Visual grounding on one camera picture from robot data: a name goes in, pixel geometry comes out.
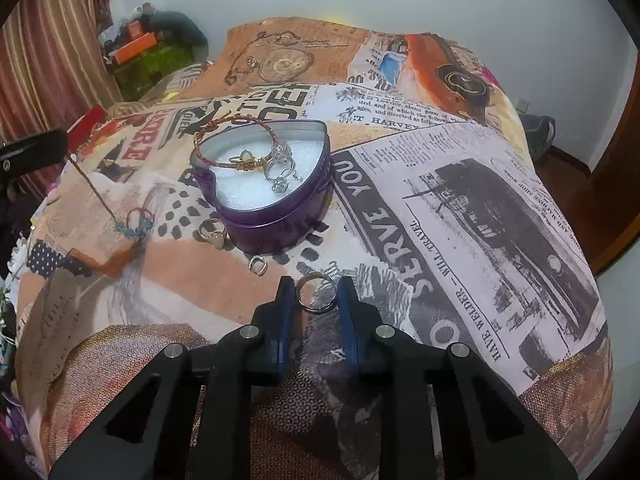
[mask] red object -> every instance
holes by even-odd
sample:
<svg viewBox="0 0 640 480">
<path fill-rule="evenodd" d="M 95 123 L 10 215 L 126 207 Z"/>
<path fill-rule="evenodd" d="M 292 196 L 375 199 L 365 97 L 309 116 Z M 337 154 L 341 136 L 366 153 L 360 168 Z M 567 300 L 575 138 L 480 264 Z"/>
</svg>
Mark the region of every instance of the red object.
<svg viewBox="0 0 640 480">
<path fill-rule="evenodd" d="M 67 133 L 69 152 L 75 153 L 78 148 L 86 142 L 91 135 L 94 124 L 104 122 L 107 112 L 101 107 L 94 106 L 82 119 L 80 119 Z"/>
<path fill-rule="evenodd" d="M 127 28 L 129 29 L 129 37 L 131 38 L 131 41 L 137 40 L 144 34 L 144 31 L 142 30 L 142 23 L 138 21 L 129 23 Z"/>
<path fill-rule="evenodd" d="M 152 32 L 148 32 L 140 36 L 137 40 L 133 40 L 127 43 L 125 46 L 114 51 L 116 61 L 119 65 L 123 64 L 127 59 L 140 54 L 143 50 L 154 46 L 157 43 L 156 35 Z"/>
</svg>

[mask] orange box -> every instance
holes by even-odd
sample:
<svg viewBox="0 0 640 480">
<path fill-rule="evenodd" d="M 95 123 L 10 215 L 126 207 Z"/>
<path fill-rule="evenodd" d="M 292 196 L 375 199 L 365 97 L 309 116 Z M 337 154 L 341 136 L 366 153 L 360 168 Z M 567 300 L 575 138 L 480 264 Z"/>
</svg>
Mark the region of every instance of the orange box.
<svg viewBox="0 0 640 480">
<path fill-rule="evenodd" d="M 119 65 L 123 64 L 126 60 L 140 54 L 143 50 L 146 50 L 157 43 L 156 35 L 152 32 L 148 32 L 143 36 L 140 36 L 136 40 L 127 43 L 125 46 L 114 51 L 116 61 Z"/>
<path fill-rule="evenodd" d="M 129 29 L 129 37 L 131 38 L 131 41 L 137 40 L 144 34 L 142 30 L 142 23 L 137 20 L 135 22 L 129 23 L 129 25 L 127 25 L 127 28 Z"/>
</svg>

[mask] bedspread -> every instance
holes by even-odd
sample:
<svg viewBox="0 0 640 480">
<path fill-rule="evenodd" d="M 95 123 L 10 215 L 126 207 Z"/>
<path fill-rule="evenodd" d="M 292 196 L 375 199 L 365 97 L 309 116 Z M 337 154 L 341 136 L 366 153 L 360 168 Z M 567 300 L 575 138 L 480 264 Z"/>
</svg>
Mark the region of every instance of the bedspread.
<svg viewBox="0 0 640 480">
<path fill-rule="evenodd" d="M 324 218 L 259 277 L 250 254 L 197 234 L 214 210 L 189 166 L 193 134 L 227 112 L 322 120 L 331 139 Z M 425 344 L 467 343 L 578 469 L 600 448 L 612 378 L 593 276 L 513 107 L 457 43 L 301 18 L 243 25 L 178 100 L 98 129 L 82 166 L 116 216 L 143 206 L 155 225 L 123 238 L 75 171 L 48 197 L 17 354 L 47 467 L 167 343 L 219 340 L 280 276 L 310 270 L 352 276 L 385 322 Z M 380 399 L 346 379 L 336 323 L 335 311 L 306 319 L 284 383 L 255 399 L 252 478 L 297 478 L 301 465 L 309 478 L 375 475 Z"/>
</svg>

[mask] white wall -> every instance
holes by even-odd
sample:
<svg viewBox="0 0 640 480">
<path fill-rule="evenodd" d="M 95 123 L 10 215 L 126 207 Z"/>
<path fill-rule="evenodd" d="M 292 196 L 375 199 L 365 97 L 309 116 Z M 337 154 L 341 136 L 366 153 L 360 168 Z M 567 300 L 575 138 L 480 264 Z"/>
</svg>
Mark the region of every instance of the white wall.
<svg viewBox="0 0 640 480">
<path fill-rule="evenodd" d="M 609 141 L 611 140 L 611 137 L 613 137 L 613 134 L 616 131 L 616 127 L 620 122 L 620 117 L 622 117 L 622 112 L 625 110 L 626 101 L 629 98 L 629 92 L 631 92 L 631 86 L 634 82 L 637 63 L 638 49 L 636 48 L 634 42 L 631 40 L 631 37 L 629 37 L 629 53 L 626 60 L 626 66 L 622 74 L 622 81 L 620 83 L 620 90 L 618 91 L 618 98 L 614 102 L 609 122 L 604 127 L 602 136 L 596 144 L 593 153 L 591 153 L 591 158 L 588 162 L 591 171 L 593 171 L 593 169 L 596 167 L 598 161 L 600 160 L 600 157 L 604 153 L 604 150 L 607 149 Z"/>
<path fill-rule="evenodd" d="M 614 106 L 628 94 L 621 86 L 632 43 L 606 0 L 123 1 L 126 9 L 150 1 L 185 13 L 209 39 L 210 57 L 222 49 L 228 28 L 270 16 L 436 32 L 475 51 L 514 102 L 526 99 L 530 113 L 555 117 L 556 145 L 586 163 L 602 136 L 612 135 Z"/>
<path fill-rule="evenodd" d="M 585 478 L 620 436 L 640 399 L 640 242 L 597 278 L 613 352 L 613 401 L 604 445 Z"/>
<path fill-rule="evenodd" d="M 110 0 L 109 7 L 111 9 L 111 19 L 116 25 L 124 18 L 133 7 L 127 9 L 124 0 Z"/>
</svg>

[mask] wall switch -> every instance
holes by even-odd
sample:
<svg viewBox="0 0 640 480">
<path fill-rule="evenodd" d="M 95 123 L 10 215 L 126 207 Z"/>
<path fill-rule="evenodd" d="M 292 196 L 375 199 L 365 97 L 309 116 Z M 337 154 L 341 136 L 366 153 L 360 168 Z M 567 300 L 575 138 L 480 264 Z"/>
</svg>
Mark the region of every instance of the wall switch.
<svg viewBox="0 0 640 480">
<path fill-rule="evenodd" d="M 529 101 L 525 101 L 524 99 L 518 99 L 516 104 L 516 111 L 519 114 L 526 114 L 527 110 L 529 110 Z"/>
</svg>

